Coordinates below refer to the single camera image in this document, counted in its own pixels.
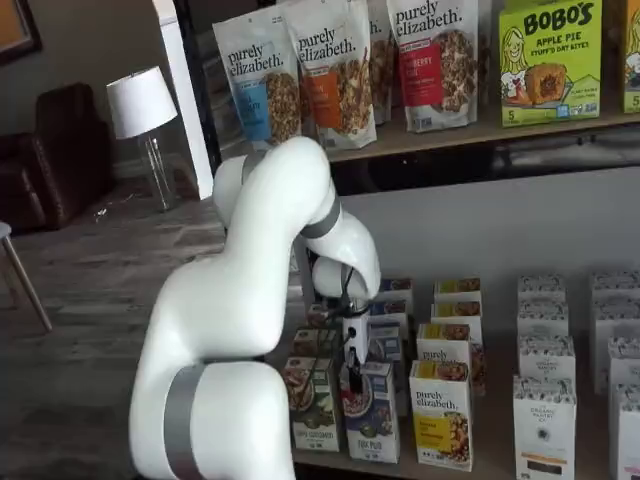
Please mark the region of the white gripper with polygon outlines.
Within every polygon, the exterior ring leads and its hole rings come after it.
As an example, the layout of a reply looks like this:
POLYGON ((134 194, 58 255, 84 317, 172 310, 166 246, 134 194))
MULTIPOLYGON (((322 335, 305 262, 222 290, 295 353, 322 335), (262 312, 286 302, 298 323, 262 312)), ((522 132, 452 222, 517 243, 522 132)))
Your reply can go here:
POLYGON ((369 312, 364 309, 349 314, 342 322, 348 384, 349 390, 354 394, 362 393, 360 365, 366 362, 369 352, 369 320, 369 312))

